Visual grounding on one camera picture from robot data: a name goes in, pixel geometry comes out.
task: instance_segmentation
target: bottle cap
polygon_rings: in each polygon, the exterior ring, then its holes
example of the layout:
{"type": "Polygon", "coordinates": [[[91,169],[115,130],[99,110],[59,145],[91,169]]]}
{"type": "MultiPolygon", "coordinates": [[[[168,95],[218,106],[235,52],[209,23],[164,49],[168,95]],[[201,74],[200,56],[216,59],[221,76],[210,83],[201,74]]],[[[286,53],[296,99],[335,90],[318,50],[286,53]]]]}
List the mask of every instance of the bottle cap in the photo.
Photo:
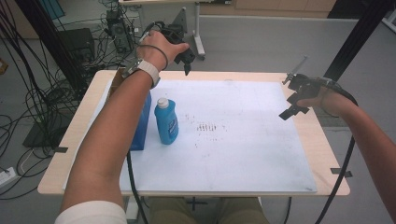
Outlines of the bottle cap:
{"type": "Polygon", "coordinates": [[[166,98],[160,98],[160,99],[157,101],[157,105],[158,105],[159,108],[165,109],[166,107],[169,106],[169,101],[168,101],[168,99],[166,99],[166,98]]]}

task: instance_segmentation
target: blue plastic bottle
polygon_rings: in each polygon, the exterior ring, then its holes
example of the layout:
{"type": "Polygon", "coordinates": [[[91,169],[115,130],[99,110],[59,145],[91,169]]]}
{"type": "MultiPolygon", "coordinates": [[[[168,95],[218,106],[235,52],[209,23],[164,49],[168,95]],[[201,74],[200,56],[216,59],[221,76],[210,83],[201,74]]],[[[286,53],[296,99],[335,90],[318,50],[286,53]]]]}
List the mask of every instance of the blue plastic bottle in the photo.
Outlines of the blue plastic bottle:
{"type": "Polygon", "coordinates": [[[154,114],[157,119],[158,132],[161,142],[165,145],[172,144],[178,134],[175,102],[166,98],[160,98],[155,106],[154,114]]]}

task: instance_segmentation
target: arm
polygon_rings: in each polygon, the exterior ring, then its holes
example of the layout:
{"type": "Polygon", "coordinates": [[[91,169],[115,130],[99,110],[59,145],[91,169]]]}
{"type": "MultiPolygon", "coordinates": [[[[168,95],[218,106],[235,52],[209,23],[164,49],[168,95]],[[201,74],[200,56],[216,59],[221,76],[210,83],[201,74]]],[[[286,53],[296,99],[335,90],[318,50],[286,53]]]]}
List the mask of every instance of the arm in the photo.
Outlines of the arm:
{"type": "MultiPolygon", "coordinates": [[[[161,49],[172,62],[188,44],[172,45],[159,32],[151,31],[142,44],[161,49]]],[[[158,71],[164,56],[155,48],[139,48],[138,54],[158,71]]],[[[134,136],[140,112],[152,85],[149,74],[137,71],[110,97],[87,132],[70,172],[61,212],[88,201],[108,201],[123,207],[120,171],[134,136]]]]}
{"type": "Polygon", "coordinates": [[[379,195],[396,222],[396,145],[362,109],[334,91],[322,89],[317,98],[301,100],[298,105],[320,106],[321,101],[326,111],[349,126],[379,195]]]}

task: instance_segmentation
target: white sleeve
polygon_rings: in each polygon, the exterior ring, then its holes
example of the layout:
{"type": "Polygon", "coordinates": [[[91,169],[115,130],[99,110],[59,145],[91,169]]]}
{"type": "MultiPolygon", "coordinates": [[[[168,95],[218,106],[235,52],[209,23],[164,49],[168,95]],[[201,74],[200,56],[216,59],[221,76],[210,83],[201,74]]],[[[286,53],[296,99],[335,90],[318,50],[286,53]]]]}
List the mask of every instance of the white sleeve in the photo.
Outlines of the white sleeve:
{"type": "Polygon", "coordinates": [[[125,211],[116,203],[92,201],[64,210],[55,224],[126,224],[125,211]]]}

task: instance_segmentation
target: electrical outlet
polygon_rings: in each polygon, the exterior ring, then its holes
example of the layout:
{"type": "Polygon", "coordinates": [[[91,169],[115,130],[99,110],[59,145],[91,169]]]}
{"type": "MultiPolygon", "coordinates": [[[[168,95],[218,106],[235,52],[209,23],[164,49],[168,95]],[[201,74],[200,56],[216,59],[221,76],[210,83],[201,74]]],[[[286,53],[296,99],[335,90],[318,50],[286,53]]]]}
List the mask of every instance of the electrical outlet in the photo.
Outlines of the electrical outlet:
{"type": "Polygon", "coordinates": [[[0,173],[0,188],[18,178],[13,167],[9,167],[7,171],[8,173],[6,171],[0,173]]]}

